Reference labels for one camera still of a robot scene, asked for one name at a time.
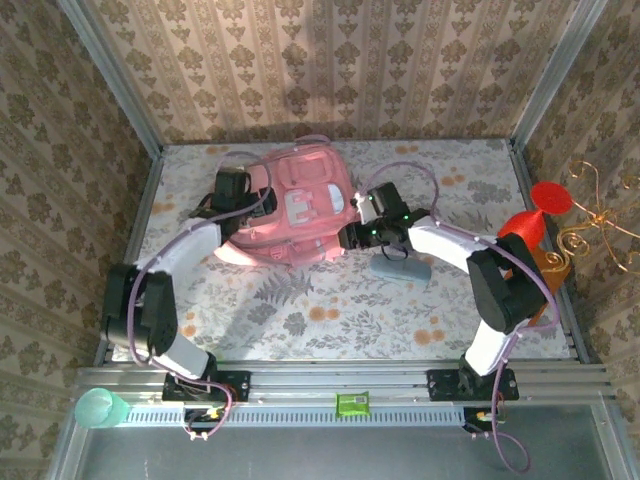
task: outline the metal frame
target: metal frame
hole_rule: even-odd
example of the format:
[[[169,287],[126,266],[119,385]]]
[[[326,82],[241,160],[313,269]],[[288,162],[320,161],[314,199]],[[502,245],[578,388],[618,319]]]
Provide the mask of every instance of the metal frame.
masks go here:
[[[149,216],[151,215],[151,207],[156,196],[156,190],[160,184],[162,178],[162,168],[164,166],[164,159],[159,157],[155,162],[151,164],[151,170],[147,177],[147,182],[144,187],[142,198],[140,199],[140,205],[138,206],[138,212],[131,228],[131,236],[129,237],[129,243],[124,254],[123,261],[125,263],[133,263],[138,259],[140,249],[142,248],[142,242],[144,241],[144,234],[147,230],[147,223],[149,222]],[[101,366],[107,357],[110,349],[113,348],[109,342],[104,339],[100,340],[98,344],[98,350],[93,360],[93,366]]]
[[[160,158],[162,147],[153,122],[148,119],[137,92],[131,87],[132,82],[129,77],[120,68],[120,64],[107,42],[100,36],[100,29],[97,27],[86,2],[83,0],[59,0],[58,3],[78,32],[80,40],[131,122],[131,126],[149,153],[151,160],[157,161]]]
[[[372,408],[394,416],[415,411],[428,412],[430,408],[442,410],[443,407],[486,406],[486,402],[430,402],[426,371],[456,366],[457,363],[453,361],[228,362],[220,365],[221,369],[253,372],[249,402],[234,407],[240,413],[260,414],[268,411],[287,414],[292,409],[317,412],[318,409],[334,408],[336,393],[368,391]],[[514,360],[510,362],[510,367],[516,372],[521,394],[521,400],[508,402],[510,408],[603,405],[605,410],[599,412],[608,412],[606,404],[614,398],[614,390],[603,365],[582,365],[574,360]],[[181,404],[162,404],[165,375],[161,370],[139,368],[131,364],[80,369],[74,396],[90,388],[104,387],[140,407],[138,410],[146,406],[149,412],[172,413]],[[300,426],[309,425],[302,422]],[[320,422],[314,426],[326,425]],[[612,443],[612,439],[620,438],[617,428],[615,422],[601,423],[599,428],[601,438],[607,442],[603,449],[608,463],[614,467],[622,461],[622,449],[615,448],[617,444]],[[48,478],[76,478],[87,435],[86,430],[76,427],[73,416],[69,414]],[[616,472],[632,472],[632,466],[627,464],[616,468]],[[613,478],[635,477],[629,473]]]
[[[524,150],[607,2],[580,0],[513,132],[518,149]]]

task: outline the pink cable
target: pink cable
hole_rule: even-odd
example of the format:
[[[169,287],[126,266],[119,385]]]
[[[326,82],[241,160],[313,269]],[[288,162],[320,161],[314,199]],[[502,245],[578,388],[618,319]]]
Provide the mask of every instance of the pink cable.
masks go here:
[[[261,160],[260,157],[258,157],[257,155],[255,155],[253,153],[249,153],[249,152],[230,152],[226,156],[228,156],[228,157],[249,156],[249,157],[256,157],[256,158],[258,158],[258,160]],[[135,280],[133,282],[133,285],[131,287],[131,294],[129,295],[129,301],[127,303],[127,339],[129,341],[129,351],[131,352],[131,356],[133,357],[133,361],[137,365],[146,366],[146,365],[152,364],[155,367],[162,368],[162,369],[168,371],[169,373],[174,375],[176,378],[179,378],[180,380],[182,380],[185,383],[191,383],[193,385],[200,385],[200,386],[205,386],[205,387],[217,388],[217,389],[221,390],[222,392],[224,392],[224,394],[226,395],[227,401],[226,401],[226,404],[225,404],[224,414],[223,414],[222,418],[220,419],[220,421],[218,422],[218,424],[208,432],[209,436],[211,436],[215,432],[217,432],[218,429],[224,424],[224,422],[229,417],[229,413],[231,412],[231,406],[233,405],[233,396],[231,395],[231,392],[229,391],[229,389],[227,387],[225,387],[224,385],[222,385],[220,383],[210,382],[210,381],[207,381],[207,380],[194,380],[194,379],[188,378],[188,377],[176,372],[175,370],[167,368],[164,365],[161,365],[160,363],[154,361],[151,354],[149,354],[149,356],[147,358],[142,358],[140,356],[140,354],[138,353],[138,351],[136,349],[136,345],[135,345],[134,315],[135,315],[135,308],[136,308],[136,299],[138,297],[138,292],[140,290],[140,285],[142,284],[142,280],[143,280],[144,276],[149,272],[149,270],[156,263],[158,263],[158,261],[162,257],[164,257],[167,253],[169,253],[183,239],[185,239],[187,236],[191,235],[191,233],[193,233],[194,231],[199,230],[201,228],[204,228],[206,226],[209,226],[212,223],[215,223],[215,222],[218,222],[220,220],[227,219],[227,218],[231,218],[231,217],[237,217],[237,216],[243,215],[245,213],[249,213],[252,210],[254,210],[255,208],[257,208],[260,205],[262,205],[262,203],[264,203],[264,201],[267,199],[267,197],[271,193],[272,177],[271,177],[271,170],[267,167],[267,165],[263,164],[263,166],[264,166],[264,169],[265,169],[265,171],[267,173],[267,188],[266,188],[264,194],[258,199],[258,201],[255,202],[253,205],[250,205],[248,207],[242,208],[242,209],[237,210],[235,212],[223,213],[223,214],[220,214],[220,215],[216,215],[213,218],[210,218],[210,219],[207,219],[207,220],[203,220],[202,222],[199,222],[199,223],[195,224],[194,226],[192,226],[191,228],[189,228],[189,229],[181,232],[180,234],[178,234],[173,240],[171,240],[169,243],[167,243],[167,245],[165,245],[158,252],[158,254],[155,257],[151,258],[140,269],[140,271],[138,272],[138,275],[136,276],[136,278],[135,278]]]
[[[153,365],[154,367],[162,368],[162,369],[168,371],[173,376],[175,376],[176,378],[182,380],[185,383],[190,383],[192,385],[200,385],[202,387],[213,387],[213,388],[217,388],[218,390],[221,390],[222,392],[224,392],[225,396],[227,397],[227,400],[226,400],[225,406],[224,406],[224,413],[222,414],[222,418],[217,423],[217,425],[207,432],[207,437],[211,437],[214,433],[216,433],[220,429],[220,427],[222,427],[224,422],[227,421],[227,419],[229,418],[229,415],[231,414],[231,406],[233,405],[233,395],[231,395],[231,392],[229,391],[229,389],[225,385],[223,385],[221,383],[217,383],[217,382],[210,382],[210,381],[207,381],[207,380],[193,380],[191,378],[185,377],[184,375],[182,375],[181,373],[176,372],[175,370],[172,370],[172,369],[170,369],[168,367],[165,367],[164,365],[161,365],[160,363],[156,362],[155,360],[151,360],[151,365]]]
[[[504,352],[502,353],[502,356],[500,358],[500,363],[498,365],[498,369],[496,370],[496,378],[495,381],[493,383],[493,390],[491,393],[491,428],[493,430],[493,441],[494,444],[496,446],[496,450],[498,451],[498,455],[500,456],[500,459],[502,460],[502,462],[505,464],[505,466],[513,473],[521,475],[524,473],[527,473],[530,469],[531,469],[531,456],[529,455],[529,452],[527,451],[526,447],[514,436],[509,435],[507,433],[502,433],[502,432],[498,432],[498,413],[497,413],[497,404],[498,404],[498,393],[500,390],[500,378],[502,377],[502,373],[504,371],[504,368],[507,364],[507,360],[509,358],[509,355],[511,354],[511,351],[513,350],[513,348],[515,347],[516,343],[518,342],[518,338],[520,336],[522,336],[522,331],[524,330],[528,330],[528,331],[540,331],[540,330],[546,330],[549,328],[554,328],[556,327],[556,325],[558,325],[560,323],[560,310],[558,308],[558,304],[556,303],[555,298],[553,297],[553,294],[551,293],[551,291],[549,290],[549,287],[547,287],[546,283],[544,283],[544,281],[542,279],[540,279],[540,277],[538,277],[536,275],[536,273],[530,269],[522,260],[520,260],[518,257],[512,255],[511,253],[507,252],[505,249],[499,247],[498,245],[495,245],[483,238],[474,236],[472,234],[469,234],[468,232],[464,231],[464,230],[460,230],[452,225],[447,225],[442,223],[439,220],[436,220],[434,217],[434,220],[436,222],[436,225],[439,228],[443,228],[445,230],[449,230],[450,232],[460,236],[460,237],[464,237],[467,239],[471,239],[473,241],[477,241],[479,243],[481,243],[482,245],[486,246],[487,248],[490,248],[492,250],[494,250],[495,252],[497,252],[498,254],[500,254],[501,256],[503,256],[504,258],[506,258],[507,260],[509,260],[511,263],[513,263],[514,265],[516,265],[518,268],[520,268],[525,275],[527,275],[529,278],[531,278],[531,280],[536,284],[536,286],[540,289],[540,291],[542,292],[542,294],[545,296],[549,306],[551,307],[551,310],[553,311],[553,317],[550,323],[546,324],[546,325],[540,325],[540,326],[536,326],[536,327],[529,327],[529,326],[521,326],[521,327],[516,327],[516,332],[515,335],[511,338],[511,340],[509,341],[509,343],[507,344],[506,348],[504,349]],[[514,467],[509,460],[507,460],[506,455],[504,454],[504,451],[502,450],[502,446],[500,445],[500,441],[499,441],[499,437],[503,437],[506,438],[508,440],[511,440],[513,443],[516,444],[516,446],[522,451],[522,453],[525,456],[526,459],[526,465],[524,468],[522,469],[518,469],[516,467]]]
[[[498,414],[497,414],[497,404],[498,404],[498,393],[499,393],[499,389],[500,389],[500,378],[502,377],[502,373],[504,371],[504,368],[507,364],[507,360],[509,358],[509,355],[511,354],[511,351],[513,350],[515,344],[518,341],[518,338],[522,335],[522,331],[528,330],[528,331],[539,331],[539,330],[546,330],[549,328],[554,328],[556,327],[559,323],[560,323],[560,310],[558,309],[558,304],[555,301],[555,298],[553,297],[553,294],[551,293],[551,291],[549,290],[549,288],[547,287],[546,283],[540,279],[536,273],[530,269],[524,262],[522,262],[519,258],[517,258],[516,256],[510,254],[509,252],[507,252],[506,250],[504,250],[503,248],[499,247],[498,245],[495,245],[487,240],[484,240],[482,238],[480,238],[479,236],[475,236],[473,234],[469,234],[468,232],[461,230],[459,228],[456,228],[452,225],[447,225],[442,223],[440,220],[438,220],[437,218],[437,210],[436,210],[436,203],[438,202],[438,197],[439,197],[439,193],[440,193],[440,189],[438,186],[438,181],[436,179],[435,174],[433,173],[432,170],[419,165],[417,163],[414,162],[393,162],[390,163],[389,165],[385,165],[384,167],[380,168],[379,170],[377,170],[370,178],[369,180],[367,180],[367,183],[365,184],[365,186],[363,188],[360,189],[360,193],[362,195],[366,195],[367,191],[369,189],[369,187],[371,186],[371,183],[373,181],[374,178],[376,178],[379,174],[381,174],[382,172],[393,168],[395,166],[410,166],[410,167],[414,167],[417,168],[425,173],[427,173],[427,175],[430,177],[430,179],[433,181],[434,187],[435,187],[435,193],[434,193],[434,198],[433,201],[431,203],[431,211],[430,211],[430,216],[433,218],[433,220],[436,223],[436,226],[438,226],[439,228],[443,228],[445,230],[449,230],[450,232],[458,235],[459,237],[463,237],[466,239],[470,239],[473,240],[475,242],[479,242],[481,244],[483,244],[484,246],[486,246],[487,248],[491,248],[492,250],[494,250],[495,252],[497,252],[498,254],[500,254],[501,256],[503,256],[504,258],[506,258],[507,260],[509,260],[511,263],[513,263],[514,265],[516,265],[518,268],[520,268],[525,275],[527,275],[529,278],[531,278],[531,280],[536,284],[536,286],[540,289],[540,291],[542,292],[542,294],[545,296],[549,306],[551,307],[551,310],[553,311],[553,318],[551,320],[551,322],[547,325],[541,325],[541,326],[537,326],[537,327],[528,327],[528,326],[521,326],[521,327],[516,327],[516,333],[515,335],[512,337],[512,339],[509,341],[509,343],[507,344],[501,358],[500,358],[500,364],[498,365],[498,368],[496,370],[496,378],[495,378],[495,382],[493,384],[493,390],[491,393],[491,428],[493,430],[493,441],[494,444],[496,446],[496,450],[498,451],[498,455],[500,456],[500,458],[502,459],[502,462],[505,464],[505,466],[513,473],[515,474],[524,474],[526,472],[528,472],[531,469],[531,456],[529,455],[529,452],[527,451],[526,447],[513,435],[509,435],[508,433],[503,433],[503,432],[498,432]],[[508,460],[506,455],[504,454],[504,451],[502,450],[502,446],[500,445],[500,441],[499,438],[506,438],[507,440],[510,440],[511,442],[513,442],[519,449],[520,451],[524,454],[524,457],[526,459],[526,465],[524,468],[522,469],[518,469],[516,467],[514,467]]]
[[[373,180],[377,178],[382,172],[386,172],[387,170],[393,167],[413,167],[427,174],[429,179],[433,182],[433,187],[435,189],[435,192],[433,194],[433,201],[431,202],[431,210],[430,210],[430,215],[435,219],[436,203],[438,203],[438,198],[440,197],[440,186],[438,185],[438,179],[436,178],[435,173],[433,173],[433,170],[431,170],[430,168],[424,167],[416,162],[404,162],[404,161],[392,162],[388,165],[385,165],[384,167],[379,168],[378,170],[373,172],[373,174],[368,178],[367,182],[364,184],[364,187],[362,187],[359,190],[360,195],[367,195],[369,187],[371,187]]]

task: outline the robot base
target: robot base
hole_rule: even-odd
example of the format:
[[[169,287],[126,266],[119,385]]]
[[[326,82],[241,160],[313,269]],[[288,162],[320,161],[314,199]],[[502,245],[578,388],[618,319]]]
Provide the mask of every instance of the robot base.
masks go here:
[[[432,402],[486,401],[491,402],[495,373],[483,377],[482,384],[475,384],[473,390],[465,388],[460,369],[427,371],[427,388]],[[513,370],[505,369],[500,377],[499,392],[505,400],[518,400],[518,384]]]
[[[202,378],[228,387],[233,396],[233,401],[236,403],[249,401],[249,391],[251,389],[251,372],[249,371],[218,370],[215,357],[209,354],[209,362]],[[188,385],[176,379],[173,375],[167,374],[162,388],[162,401],[209,404],[226,402],[227,396],[217,388]]]

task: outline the backpack handle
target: backpack handle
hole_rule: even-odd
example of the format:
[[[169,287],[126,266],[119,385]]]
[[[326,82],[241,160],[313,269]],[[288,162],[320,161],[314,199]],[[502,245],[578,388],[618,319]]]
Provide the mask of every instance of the backpack handle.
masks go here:
[[[331,139],[326,135],[322,134],[310,134],[304,135],[302,137],[298,137],[293,141],[296,145],[305,145],[308,143],[326,143],[327,145],[331,143]]]

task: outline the floral wallpaper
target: floral wallpaper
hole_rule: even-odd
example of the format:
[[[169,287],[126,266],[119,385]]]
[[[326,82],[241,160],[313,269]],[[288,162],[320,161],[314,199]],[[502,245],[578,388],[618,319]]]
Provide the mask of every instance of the floral wallpaper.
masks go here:
[[[55,2],[0,1],[0,478],[43,478],[149,161]]]
[[[163,143],[507,137],[577,0],[85,0]]]
[[[607,208],[640,201],[639,50],[640,4],[608,2],[529,142],[535,177],[559,181],[579,202],[593,205],[594,175],[574,179],[568,172],[569,162],[582,158],[599,169]],[[580,218],[574,209],[561,217],[559,226]],[[640,204],[617,220],[640,233]],[[610,235],[615,252],[623,257],[626,251],[640,249],[637,240]],[[614,265],[597,230],[584,236],[591,253],[575,261],[574,309],[595,355],[609,365],[640,457],[640,276],[625,274]]]

